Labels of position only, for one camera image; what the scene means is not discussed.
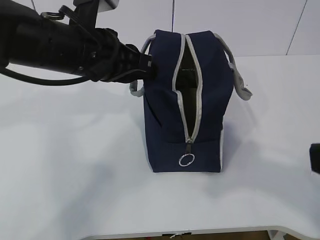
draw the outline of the navy blue bag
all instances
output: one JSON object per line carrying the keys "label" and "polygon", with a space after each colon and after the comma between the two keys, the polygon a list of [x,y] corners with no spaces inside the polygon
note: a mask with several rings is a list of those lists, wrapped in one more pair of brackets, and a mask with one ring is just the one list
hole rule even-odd
{"label": "navy blue bag", "polygon": [[235,87],[249,100],[234,57],[211,31],[179,34],[156,30],[149,48],[156,77],[130,85],[143,95],[148,159],[154,172],[220,172],[223,118]]}

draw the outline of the black cable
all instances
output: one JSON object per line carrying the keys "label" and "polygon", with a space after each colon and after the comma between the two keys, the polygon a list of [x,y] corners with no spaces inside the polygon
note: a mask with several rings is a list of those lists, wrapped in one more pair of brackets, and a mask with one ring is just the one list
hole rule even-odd
{"label": "black cable", "polygon": [[34,0],[31,0],[31,3],[32,3],[32,6],[33,6],[33,9],[37,12],[36,5],[35,5]]}
{"label": "black cable", "polygon": [[89,34],[91,36],[91,38],[96,41],[96,43],[99,46],[99,50],[102,49],[102,45],[103,45],[102,44],[102,42],[103,42],[102,37],[99,34],[97,34],[95,29],[91,29],[91,28],[86,27],[85,24],[81,21],[81,19],[78,17],[78,15],[74,11],[72,11],[66,5],[62,5],[62,7],[59,9],[59,13],[64,14],[69,19],[74,21],[83,31],[85,31],[87,34]]}
{"label": "black cable", "polygon": [[65,79],[65,80],[41,79],[41,78],[23,75],[21,73],[17,73],[15,71],[9,70],[1,66],[0,66],[0,74],[3,74],[9,78],[17,79],[25,83],[43,85],[43,86],[69,86],[69,85],[81,84],[90,80],[88,77],[85,77],[85,76],[73,78],[73,79]]}

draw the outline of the gray zipper trim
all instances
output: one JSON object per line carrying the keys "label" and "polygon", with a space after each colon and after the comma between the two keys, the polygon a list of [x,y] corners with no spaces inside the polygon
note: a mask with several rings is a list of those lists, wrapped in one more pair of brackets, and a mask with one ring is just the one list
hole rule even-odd
{"label": "gray zipper trim", "polygon": [[202,90],[203,90],[203,79],[202,79],[202,72],[201,72],[201,67],[200,63],[197,58],[196,51],[194,49],[194,45],[192,44],[191,38],[189,35],[185,36],[186,41],[188,43],[195,68],[196,68],[196,73],[198,77],[198,88],[196,90],[196,114],[195,114],[195,124],[194,124],[194,130],[191,136],[192,142],[194,142],[198,136],[199,133],[199,128],[200,128],[200,123],[201,123],[201,117],[202,117]]}
{"label": "gray zipper trim", "polygon": [[221,130],[220,135],[220,171],[222,171],[223,167],[223,154],[224,154],[224,138],[225,138],[225,128]]}
{"label": "gray zipper trim", "polygon": [[[196,68],[196,73],[198,77],[198,87],[196,90],[196,114],[195,114],[195,124],[194,124],[194,130],[192,133],[192,136],[189,136],[188,133],[188,126],[187,126],[187,120],[186,120],[186,114],[185,114],[185,109],[184,109],[184,102],[183,102],[183,97],[182,93],[176,89],[176,82],[177,82],[177,76],[179,72],[179,68],[182,62],[182,59],[184,57],[184,52],[185,52],[185,46],[187,45],[190,49],[195,68]],[[203,90],[203,78],[202,78],[202,72],[201,72],[201,67],[197,58],[196,51],[194,49],[194,46],[192,44],[191,38],[188,35],[181,34],[181,47],[180,47],[180,55],[178,58],[177,65],[174,70],[173,74],[173,79],[172,79],[172,91],[177,94],[177,101],[178,101],[178,106],[180,109],[180,114],[181,114],[181,119],[183,123],[183,128],[184,128],[184,137],[185,137],[185,142],[194,142],[198,136],[199,133],[199,128],[200,128],[200,123],[201,123],[201,117],[202,117],[202,90]]]}
{"label": "gray zipper trim", "polygon": [[[156,38],[156,34],[153,34],[150,37],[148,37],[148,39],[145,41],[145,43],[141,49],[142,54],[146,53],[149,45],[151,44],[151,42],[155,38]],[[145,94],[145,87],[144,86],[140,90],[138,90],[138,80],[135,80],[130,83],[129,90],[130,90],[131,95],[138,97],[138,98],[142,97]]]}
{"label": "gray zipper trim", "polygon": [[188,134],[185,109],[184,109],[184,102],[183,102],[183,98],[182,98],[182,93],[179,90],[177,90],[177,88],[176,88],[177,76],[178,76],[179,68],[180,68],[180,65],[182,62],[182,58],[184,57],[185,46],[186,46],[186,36],[184,34],[181,34],[180,55],[179,55],[178,62],[175,66],[175,70],[173,73],[172,91],[174,91],[177,94],[177,101],[178,101],[180,114],[181,114],[181,118],[182,118],[182,122],[183,122],[185,142],[187,143],[188,139],[189,139],[189,134]]}

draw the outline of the black object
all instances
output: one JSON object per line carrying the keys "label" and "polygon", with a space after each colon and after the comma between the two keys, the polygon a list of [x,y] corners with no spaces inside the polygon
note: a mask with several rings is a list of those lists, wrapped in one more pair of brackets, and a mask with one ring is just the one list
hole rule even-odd
{"label": "black object", "polygon": [[[130,83],[151,74],[151,57],[122,44],[112,29],[95,28],[99,0],[78,1],[75,11],[36,11],[12,0],[0,1],[0,73],[27,83],[62,86],[94,82]],[[65,16],[69,24],[58,22]],[[6,69],[9,63],[82,76],[38,79]]]}
{"label": "black object", "polygon": [[312,171],[320,174],[320,143],[311,144],[310,160]]}

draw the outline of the metal ring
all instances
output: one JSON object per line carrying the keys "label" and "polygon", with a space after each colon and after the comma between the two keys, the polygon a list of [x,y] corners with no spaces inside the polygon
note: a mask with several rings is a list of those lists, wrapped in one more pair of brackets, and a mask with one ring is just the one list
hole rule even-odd
{"label": "metal ring", "polygon": [[[182,161],[185,157],[187,157],[187,156],[192,156],[192,160],[189,161],[186,165],[183,165],[183,164],[181,163],[181,161]],[[191,165],[191,164],[195,161],[195,158],[196,158],[196,156],[195,156],[194,154],[192,154],[192,153],[187,153],[187,154],[185,154],[185,155],[183,155],[183,156],[180,157],[180,159],[179,159],[179,165],[180,165],[181,167],[187,167],[187,166]]]}

